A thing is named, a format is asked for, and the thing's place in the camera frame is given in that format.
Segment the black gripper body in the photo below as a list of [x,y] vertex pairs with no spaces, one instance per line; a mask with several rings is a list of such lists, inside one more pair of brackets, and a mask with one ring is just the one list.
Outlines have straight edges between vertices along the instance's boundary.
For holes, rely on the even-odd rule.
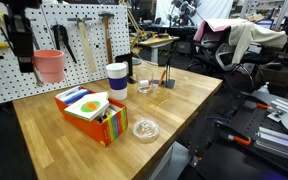
[[39,9],[42,0],[0,0],[11,14],[23,14],[26,8]]

